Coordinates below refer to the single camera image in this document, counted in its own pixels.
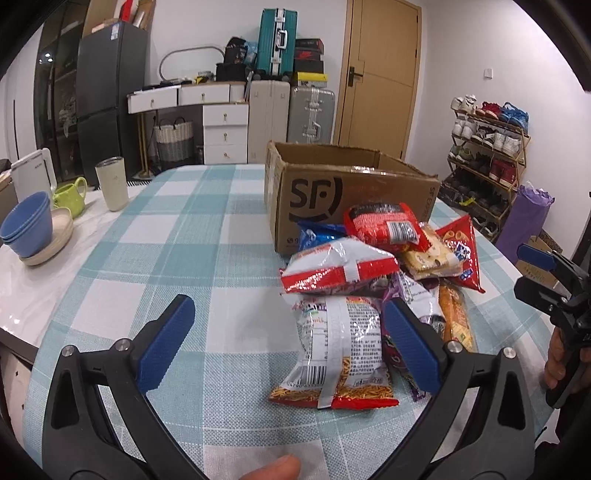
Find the sf logo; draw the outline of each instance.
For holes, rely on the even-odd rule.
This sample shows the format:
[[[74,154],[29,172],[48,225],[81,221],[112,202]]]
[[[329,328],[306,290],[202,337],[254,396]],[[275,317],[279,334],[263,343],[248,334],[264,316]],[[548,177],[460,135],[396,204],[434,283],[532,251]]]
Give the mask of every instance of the sf logo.
[[[315,210],[315,212],[299,212],[300,215],[290,213],[290,221],[299,222],[309,220],[310,222],[322,222],[328,220],[334,215],[339,207],[343,196],[343,180],[340,177],[334,177],[332,180],[313,180],[309,182],[306,179],[294,179],[291,182],[292,197],[297,200],[290,202],[293,209]]]

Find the human hand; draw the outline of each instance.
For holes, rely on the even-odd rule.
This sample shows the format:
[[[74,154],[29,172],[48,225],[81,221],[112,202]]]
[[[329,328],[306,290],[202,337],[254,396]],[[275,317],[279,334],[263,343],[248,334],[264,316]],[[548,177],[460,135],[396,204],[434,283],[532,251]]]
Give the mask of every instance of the human hand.
[[[240,480],[297,480],[300,468],[297,457],[285,455],[263,468],[247,473]]]
[[[577,393],[591,385],[591,348],[581,349],[581,361],[588,364],[580,380],[574,385],[571,393]],[[554,327],[550,348],[548,348],[548,361],[544,367],[544,381],[550,389],[556,388],[558,381],[566,375],[566,369],[561,363],[564,358],[564,344],[562,343],[562,332]]]

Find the green mug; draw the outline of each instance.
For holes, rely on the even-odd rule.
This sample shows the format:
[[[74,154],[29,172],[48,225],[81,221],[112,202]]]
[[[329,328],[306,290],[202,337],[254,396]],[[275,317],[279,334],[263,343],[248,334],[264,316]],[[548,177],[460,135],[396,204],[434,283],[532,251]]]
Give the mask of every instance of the green mug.
[[[76,218],[84,210],[84,198],[88,184],[84,177],[78,177],[74,183],[69,183],[60,187],[53,194],[53,203],[56,207],[66,207],[70,209],[72,218]]]

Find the white kettle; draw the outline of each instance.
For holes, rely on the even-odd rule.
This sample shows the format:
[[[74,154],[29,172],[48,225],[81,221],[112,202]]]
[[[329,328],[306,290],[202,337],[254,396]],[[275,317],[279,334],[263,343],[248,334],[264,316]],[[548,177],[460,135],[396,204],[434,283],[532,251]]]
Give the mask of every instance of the white kettle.
[[[50,201],[53,202],[57,181],[51,154],[47,148],[36,150],[17,160],[11,168],[10,176],[19,202],[37,192],[47,192]]]

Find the sf express box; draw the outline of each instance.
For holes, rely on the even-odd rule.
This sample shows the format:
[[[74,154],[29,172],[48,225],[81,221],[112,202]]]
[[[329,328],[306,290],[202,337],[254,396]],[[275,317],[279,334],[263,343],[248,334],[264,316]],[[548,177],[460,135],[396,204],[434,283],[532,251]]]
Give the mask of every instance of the sf express box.
[[[437,176],[376,150],[269,142],[265,206],[275,251],[297,251],[298,221],[343,223],[343,212],[363,203],[404,202],[427,221],[440,185]]]

